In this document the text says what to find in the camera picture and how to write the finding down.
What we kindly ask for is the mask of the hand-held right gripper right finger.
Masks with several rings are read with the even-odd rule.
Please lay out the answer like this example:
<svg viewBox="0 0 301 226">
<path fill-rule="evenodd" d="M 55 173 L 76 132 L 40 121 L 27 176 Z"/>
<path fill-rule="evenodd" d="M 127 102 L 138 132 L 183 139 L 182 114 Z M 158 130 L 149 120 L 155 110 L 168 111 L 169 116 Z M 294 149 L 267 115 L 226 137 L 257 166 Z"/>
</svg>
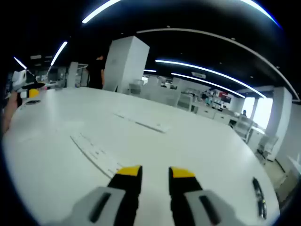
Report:
<svg viewBox="0 0 301 226">
<path fill-rule="evenodd" d="M 210 190 L 204 190 L 187 169 L 169 167 L 170 209 L 176 226 L 239 226 L 234 209 Z"/>
</svg>

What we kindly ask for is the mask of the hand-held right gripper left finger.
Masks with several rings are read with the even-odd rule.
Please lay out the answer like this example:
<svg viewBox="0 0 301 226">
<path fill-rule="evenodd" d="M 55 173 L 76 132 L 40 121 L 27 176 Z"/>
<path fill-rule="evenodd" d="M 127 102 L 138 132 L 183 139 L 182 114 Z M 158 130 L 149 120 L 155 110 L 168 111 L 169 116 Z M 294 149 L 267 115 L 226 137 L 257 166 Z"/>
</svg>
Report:
<svg viewBox="0 0 301 226">
<path fill-rule="evenodd" d="M 65 219 L 49 226 L 132 226 L 139 206 L 143 167 L 124 167 L 106 187 L 98 187 L 78 200 Z"/>
</svg>

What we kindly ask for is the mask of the person's left hand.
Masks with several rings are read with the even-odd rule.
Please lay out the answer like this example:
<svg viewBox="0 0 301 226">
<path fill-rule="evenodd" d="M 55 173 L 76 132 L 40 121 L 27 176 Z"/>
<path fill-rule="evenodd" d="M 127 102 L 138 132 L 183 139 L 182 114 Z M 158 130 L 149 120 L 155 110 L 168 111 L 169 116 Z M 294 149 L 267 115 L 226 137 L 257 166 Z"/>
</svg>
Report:
<svg viewBox="0 0 301 226">
<path fill-rule="evenodd" d="M 14 112 L 18 108 L 17 100 L 18 100 L 18 93 L 17 92 L 11 93 L 10 98 L 7 103 L 7 110 Z"/>
</svg>

